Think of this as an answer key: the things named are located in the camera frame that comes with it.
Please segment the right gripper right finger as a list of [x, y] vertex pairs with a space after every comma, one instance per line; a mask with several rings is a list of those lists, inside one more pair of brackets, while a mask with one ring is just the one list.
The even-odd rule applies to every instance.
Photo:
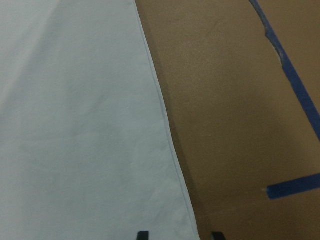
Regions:
[[211, 233], [212, 240], [226, 240], [224, 234], [222, 232], [213, 231]]

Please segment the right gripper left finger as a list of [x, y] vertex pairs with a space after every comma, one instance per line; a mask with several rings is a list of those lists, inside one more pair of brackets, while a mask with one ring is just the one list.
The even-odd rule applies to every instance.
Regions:
[[149, 231], [139, 231], [136, 240], [149, 240]]

